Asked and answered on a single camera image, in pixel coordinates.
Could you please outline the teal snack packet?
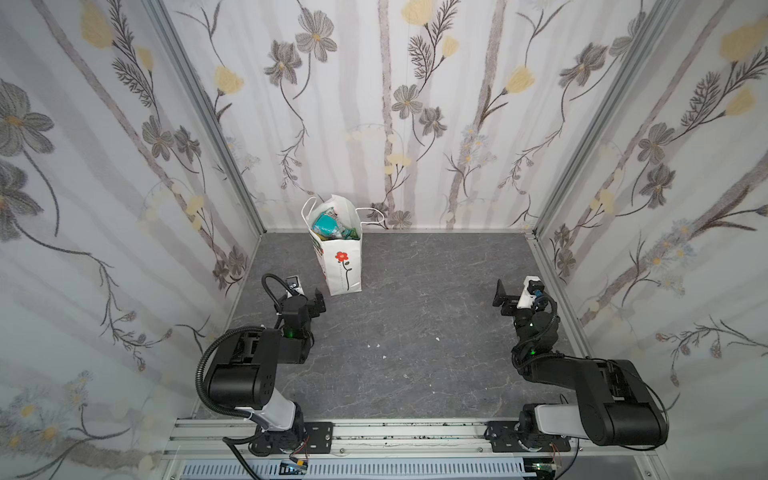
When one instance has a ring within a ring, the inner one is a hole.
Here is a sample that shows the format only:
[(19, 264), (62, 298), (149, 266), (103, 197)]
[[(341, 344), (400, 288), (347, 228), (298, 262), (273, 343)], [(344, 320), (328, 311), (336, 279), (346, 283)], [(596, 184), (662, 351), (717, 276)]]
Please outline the teal snack packet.
[(312, 224), (311, 230), (323, 241), (343, 240), (344, 228), (337, 218), (327, 213), (321, 214)]

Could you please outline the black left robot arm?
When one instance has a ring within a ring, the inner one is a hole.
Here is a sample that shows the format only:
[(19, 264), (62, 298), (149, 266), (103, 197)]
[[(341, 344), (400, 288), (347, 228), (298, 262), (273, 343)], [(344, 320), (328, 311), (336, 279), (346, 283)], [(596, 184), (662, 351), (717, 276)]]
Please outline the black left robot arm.
[(278, 300), (278, 326), (228, 330), (196, 368), (200, 401), (215, 413), (255, 423), (281, 448), (303, 444), (307, 433), (301, 407), (277, 389), (277, 370), (306, 362), (315, 343), (311, 321), (325, 311), (320, 291), (310, 298), (291, 291)]

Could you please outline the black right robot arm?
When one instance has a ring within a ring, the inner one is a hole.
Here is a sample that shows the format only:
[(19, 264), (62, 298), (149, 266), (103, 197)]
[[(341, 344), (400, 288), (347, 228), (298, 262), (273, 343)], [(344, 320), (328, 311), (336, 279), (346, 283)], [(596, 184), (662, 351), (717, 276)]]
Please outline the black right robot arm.
[(540, 449), (558, 439), (584, 439), (597, 446), (645, 451), (666, 443), (668, 415), (631, 361), (581, 358), (554, 350), (560, 328), (558, 304), (539, 277), (526, 277), (518, 295), (507, 293), (498, 280), (492, 305), (513, 319), (517, 343), (511, 349), (511, 364), (518, 375), (576, 396), (573, 404), (526, 404), (514, 427), (522, 446)]

